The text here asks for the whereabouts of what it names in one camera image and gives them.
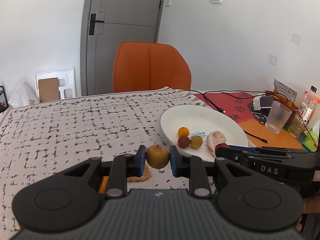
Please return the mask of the person's right hand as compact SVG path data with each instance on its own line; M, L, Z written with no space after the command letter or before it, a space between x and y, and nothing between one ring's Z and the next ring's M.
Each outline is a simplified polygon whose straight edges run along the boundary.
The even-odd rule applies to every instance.
M312 196L305 198L303 214L319 214L320 213L320 196Z

